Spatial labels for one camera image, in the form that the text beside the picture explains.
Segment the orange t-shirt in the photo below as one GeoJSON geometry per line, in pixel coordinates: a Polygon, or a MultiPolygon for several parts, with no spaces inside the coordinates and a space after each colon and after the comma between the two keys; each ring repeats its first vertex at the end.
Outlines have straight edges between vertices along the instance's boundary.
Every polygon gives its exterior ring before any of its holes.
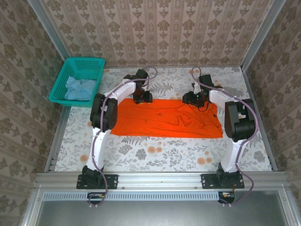
{"type": "Polygon", "coordinates": [[[175,99],[155,99],[152,103],[141,104],[124,99],[118,105],[117,124],[111,133],[117,136],[172,138],[223,136],[216,105],[197,108],[175,99]]]}

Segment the floral patterned table cover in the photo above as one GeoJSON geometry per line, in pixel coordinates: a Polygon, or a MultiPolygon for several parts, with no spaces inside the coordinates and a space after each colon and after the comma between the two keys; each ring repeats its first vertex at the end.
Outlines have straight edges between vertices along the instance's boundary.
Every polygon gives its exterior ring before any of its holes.
{"type": "MultiPolygon", "coordinates": [[[[239,67],[148,69],[154,99],[178,99],[192,90],[193,77],[209,74],[215,85],[240,99],[249,97],[239,67]]],[[[72,107],[55,160],[55,171],[81,171],[91,148],[90,108],[72,107]]],[[[191,139],[110,135],[104,154],[106,171],[215,171],[227,147],[226,137],[191,139]]]]}

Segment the light blue t-shirt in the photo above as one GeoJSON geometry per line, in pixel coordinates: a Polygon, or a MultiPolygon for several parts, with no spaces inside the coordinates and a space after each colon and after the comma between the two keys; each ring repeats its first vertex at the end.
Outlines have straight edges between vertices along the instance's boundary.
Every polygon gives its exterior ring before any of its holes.
{"type": "Polygon", "coordinates": [[[77,80],[69,76],[65,84],[67,92],[64,98],[67,100],[88,101],[92,97],[95,86],[95,80],[77,80]]]}

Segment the teal plastic basket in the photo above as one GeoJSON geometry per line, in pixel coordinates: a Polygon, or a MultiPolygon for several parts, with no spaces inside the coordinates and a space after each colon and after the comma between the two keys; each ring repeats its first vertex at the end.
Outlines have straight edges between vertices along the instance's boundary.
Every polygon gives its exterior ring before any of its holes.
{"type": "Polygon", "coordinates": [[[69,57],[65,60],[58,77],[49,94],[49,101],[64,106],[91,107],[94,96],[96,95],[101,83],[105,60],[98,57],[69,57]],[[93,94],[88,101],[67,100],[64,95],[67,92],[65,87],[68,77],[71,76],[77,80],[95,80],[96,86],[93,94]]]}

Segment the small black connector board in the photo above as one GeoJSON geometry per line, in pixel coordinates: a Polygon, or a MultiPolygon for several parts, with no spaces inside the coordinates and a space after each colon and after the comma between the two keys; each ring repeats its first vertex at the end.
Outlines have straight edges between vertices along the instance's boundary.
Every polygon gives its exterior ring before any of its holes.
{"type": "Polygon", "coordinates": [[[219,200],[218,202],[221,204],[231,204],[235,200],[235,192],[218,192],[219,200]]]}
{"type": "Polygon", "coordinates": [[[106,192],[91,192],[87,194],[87,202],[89,203],[89,206],[95,206],[98,207],[104,198],[106,197],[106,192]]]}

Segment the grey metal sheet panel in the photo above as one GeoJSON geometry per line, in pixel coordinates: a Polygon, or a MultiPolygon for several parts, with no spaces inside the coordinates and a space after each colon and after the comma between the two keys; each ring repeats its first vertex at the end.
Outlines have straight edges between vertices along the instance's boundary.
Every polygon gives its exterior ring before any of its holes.
{"type": "Polygon", "coordinates": [[[275,199],[223,207],[217,202],[45,202],[36,226],[288,226],[275,199]]]}

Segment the aluminium mounting rail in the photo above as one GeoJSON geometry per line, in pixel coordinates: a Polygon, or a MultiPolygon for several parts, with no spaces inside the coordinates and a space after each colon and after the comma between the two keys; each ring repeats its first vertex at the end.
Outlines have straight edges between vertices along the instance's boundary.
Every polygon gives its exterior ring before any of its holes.
{"type": "MultiPolygon", "coordinates": [[[[39,173],[35,179],[34,189],[47,191],[75,191],[80,172],[49,172],[39,173]]],[[[117,172],[117,190],[126,191],[193,191],[202,190],[201,175],[204,172],[117,172]]],[[[247,172],[251,179],[243,177],[245,187],[243,191],[251,188],[254,191],[288,189],[289,183],[284,172],[259,171],[247,172]]]]}

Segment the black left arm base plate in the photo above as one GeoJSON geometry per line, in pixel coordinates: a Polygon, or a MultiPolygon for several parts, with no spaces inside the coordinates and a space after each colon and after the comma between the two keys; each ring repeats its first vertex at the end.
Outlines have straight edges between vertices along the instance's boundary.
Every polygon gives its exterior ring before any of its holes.
{"type": "MultiPolygon", "coordinates": [[[[118,185],[118,175],[117,174],[106,174],[105,175],[107,181],[108,189],[117,189],[118,185]]],[[[105,189],[105,181],[102,175],[96,176],[87,176],[81,174],[78,176],[77,189],[105,189]]]]}

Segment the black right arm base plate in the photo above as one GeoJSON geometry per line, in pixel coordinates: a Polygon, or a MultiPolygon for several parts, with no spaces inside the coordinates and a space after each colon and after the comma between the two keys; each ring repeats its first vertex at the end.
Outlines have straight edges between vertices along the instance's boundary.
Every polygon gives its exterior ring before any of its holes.
{"type": "Polygon", "coordinates": [[[203,189],[242,189],[245,187],[243,177],[240,173],[223,176],[202,174],[201,179],[203,189]]]}

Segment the aluminium frame post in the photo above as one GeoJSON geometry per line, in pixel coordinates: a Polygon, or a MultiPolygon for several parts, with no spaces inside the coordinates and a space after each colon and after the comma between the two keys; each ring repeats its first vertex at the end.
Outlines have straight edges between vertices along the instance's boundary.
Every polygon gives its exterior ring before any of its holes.
{"type": "Polygon", "coordinates": [[[60,57],[62,58],[63,61],[65,61],[69,57],[69,53],[65,45],[63,44],[63,41],[61,40],[59,33],[54,26],[54,23],[48,16],[46,12],[46,8],[42,4],[42,1],[28,0],[28,2],[32,7],[33,11],[35,12],[36,16],[38,17],[38,19],[40,20],[48,36],[50,37],[60,57]]]}
{"type": "Polygon", "coordinates": [[[252,60],[254,59],[256,53],[259,51],[261,44],[263,43],[264,39],[268,35],[269,30],[271,29],[272,25],[274,24],[279,12],[281,11],[282,7],[284,6],[286,0],[273,0],[268,11],[265,14],[265,17],[259,26],[259,29],[252,40],[248,51],[245,54],[245,57],[241,63],[241,70],[242,72],[246,72],[248,67],[250,66],[252,60]]]}

